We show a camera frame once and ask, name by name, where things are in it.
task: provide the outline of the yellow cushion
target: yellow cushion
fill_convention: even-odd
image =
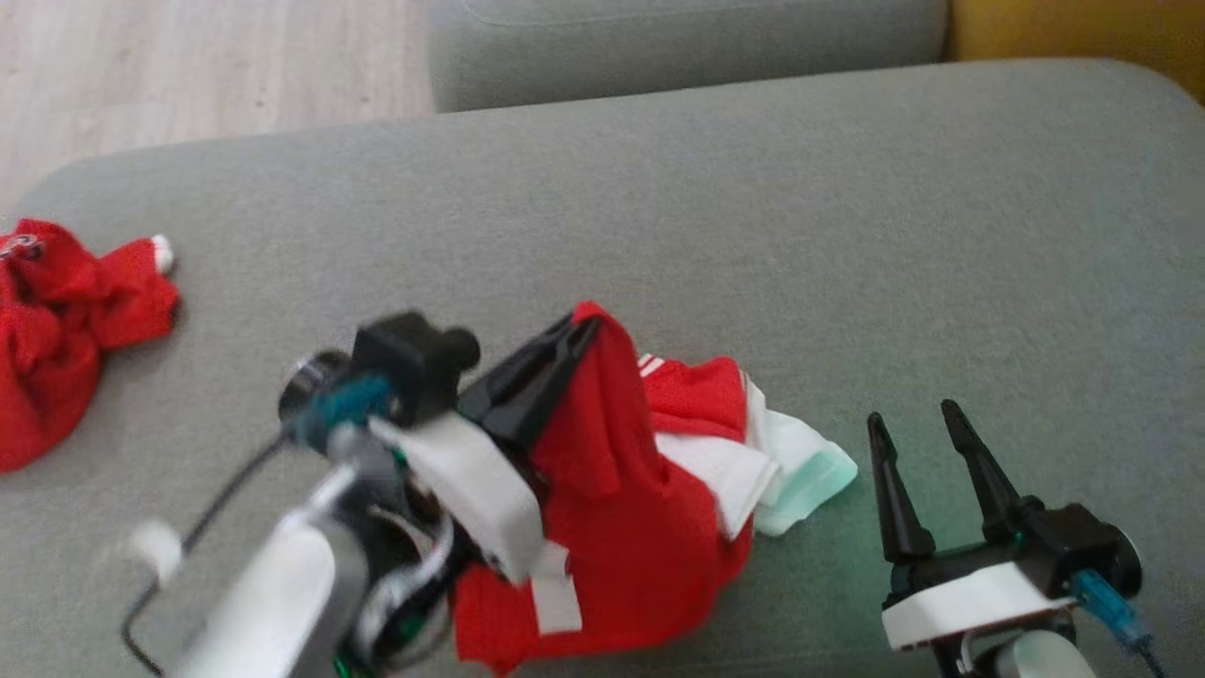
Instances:
[[[948,57],[1111,57],[1205,102],[1205,0],[951,0]]]

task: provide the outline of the red cloth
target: red cloth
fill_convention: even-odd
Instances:
[[[176,300],[149,238],[98,259],[49,222],[0,235],[0,472],[65,438],[92,401],[100,352],[167,334]]]
[[[696,367],[665,361],[645,377],[645,395],[657,431],[745,442],[745,378],[733,359]]]
[[[748,556],[751,533],[728,543],[707,488],[657,452],[628,332],[596,303],[580,303],[575,320],[589,317],[600,318],[599,332],[531,458],[549,482],[545,535],[569,549],[582,630],[540,636],[531,586],[474,568],[457,586],[457,648],[498,673],[680,637]]]

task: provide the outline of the gray fabric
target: gray fabric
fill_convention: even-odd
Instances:
[[[640,349],[729,354],[862,477],[777,541],[692,637],[528,676],[931,676],[889,655],[864,423],[881,411],[942,547],[977,538],[937,403],[1017,488],[1081,501],[1146,559],[1138,607],[1194,674],[1205,112],[1150,71],[1015,61],[818,76],[160,148],[86,161],[23,202],[96,250],[180,252],[177,331],[112,358],[76,435],[0,477],[6,676],[134,676],[141,580],[98,552],[187,525],[269,436],[294,359],[417,306],[488,365],[581,297]],[[322,472],[277,461],[140,633],[174,656]],[[1103,677],[1139,674],[1083,621]],[[481,674],[449,660],[416,676]]]
[[[937,60],[946,0],[439,0],[440,111]]]

